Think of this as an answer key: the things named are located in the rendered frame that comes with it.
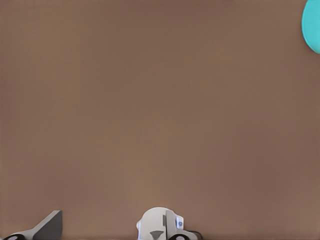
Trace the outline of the blue plate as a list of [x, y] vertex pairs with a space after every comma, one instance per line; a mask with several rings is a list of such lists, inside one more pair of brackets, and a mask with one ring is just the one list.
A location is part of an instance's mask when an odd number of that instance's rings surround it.
[[308, 47], [320, 55], [320, 0], [307, 0], [302, 12], [301, 30]]

